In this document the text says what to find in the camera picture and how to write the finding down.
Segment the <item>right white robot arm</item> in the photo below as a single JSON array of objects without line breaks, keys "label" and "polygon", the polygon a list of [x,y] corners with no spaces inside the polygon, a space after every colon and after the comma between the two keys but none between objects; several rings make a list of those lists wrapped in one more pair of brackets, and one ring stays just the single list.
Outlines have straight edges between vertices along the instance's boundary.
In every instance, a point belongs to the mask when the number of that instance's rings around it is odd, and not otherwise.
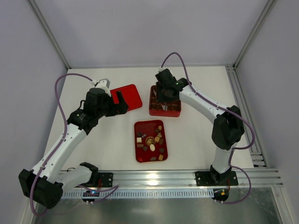
[{"label": "right white robot arm", "polygon": [[221,109],[215,101],[209,103],[205,96],[199,96],[186,78],[177,80],[169,69],[160,68],[155,75],[157,101],[170,103],[179,100],[204,115],[213,125],[212,141],[216,145],[215,157],[210,166],[209,179],[215,185],[227,183],[231,174],[233,148],[241,140],[245,130],[237,106]]}]

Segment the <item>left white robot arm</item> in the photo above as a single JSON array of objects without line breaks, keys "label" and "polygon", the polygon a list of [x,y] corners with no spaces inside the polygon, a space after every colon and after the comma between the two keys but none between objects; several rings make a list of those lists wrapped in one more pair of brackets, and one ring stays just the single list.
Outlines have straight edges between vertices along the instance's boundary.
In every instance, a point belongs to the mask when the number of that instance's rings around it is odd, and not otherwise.
[{"label": "left white robot arm", "polygon": [[91,88],[80,107],[64,121],[64,131],[49,152],[30,170],[23,169],[18,178],[23,194],[47,209],[60,201],[62,194],[79,185],[92,187],[100,180],[96,166],[83,162],[60,175],[60,170],[74,149],[98,125],[102,117],[125,114],[128,104],[120,91],[116,92],[118,103],[102,88]]}]

